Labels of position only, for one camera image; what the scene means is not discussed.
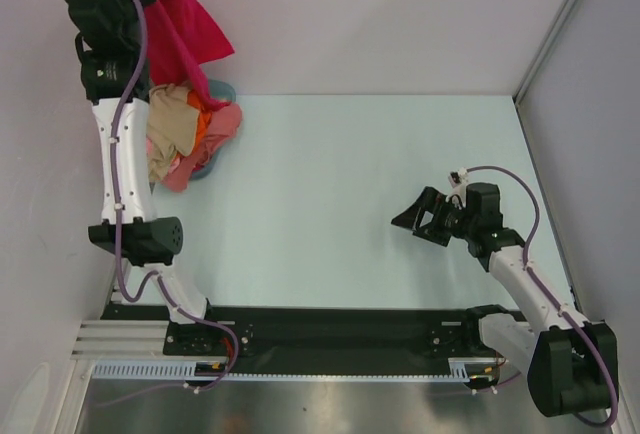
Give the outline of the magenta red t-shirt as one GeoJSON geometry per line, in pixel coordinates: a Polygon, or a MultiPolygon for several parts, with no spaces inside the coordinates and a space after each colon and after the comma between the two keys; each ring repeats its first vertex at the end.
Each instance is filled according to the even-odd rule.
{"type": "Polygon", "coordinates": [[[207,108],[221,109],[201,66],[231,56],[234,48],[208,11],[198,0],[157,0],[144,13],[153,83],[188,84],[207,108]]]}

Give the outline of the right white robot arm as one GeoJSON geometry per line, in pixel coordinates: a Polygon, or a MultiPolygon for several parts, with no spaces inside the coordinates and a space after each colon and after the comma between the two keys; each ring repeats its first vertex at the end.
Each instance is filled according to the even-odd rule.
{"type": "Polygon", "coordinates": [[[528,243],[504,224],[498,186],[459,180],[453,187],[450,194],[425,188],[391,223],[440,246],[453,238],[465,241],[469,254],[515,301],[523,320],[500,307],[477,309],[477,320],[461,330],[463,347],[473,355],[492,349],[505,357],[525,375],[543,415],[607,410],[604,423],[611,425],[619,403],[614,332],[561,302],[537,273],[528,243]]]}

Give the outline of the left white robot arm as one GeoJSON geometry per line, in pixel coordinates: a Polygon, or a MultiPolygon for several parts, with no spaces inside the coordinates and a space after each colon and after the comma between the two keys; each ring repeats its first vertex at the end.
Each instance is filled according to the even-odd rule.
{"type": "Polygon", "coordinates": [[[154,284],[172,322],[189,325],[186,341],[214,351],[220,328],[205,319],[209,307],[176,259],[184,241],[176,217],[158,216],[148,179],[146,132],[150,74],[145,7],[157,0],[64,0],[76,26],[81,83],[101,146],[104,194],[90,242],[114,255],[122,298],[134,304],[154,284]]]}

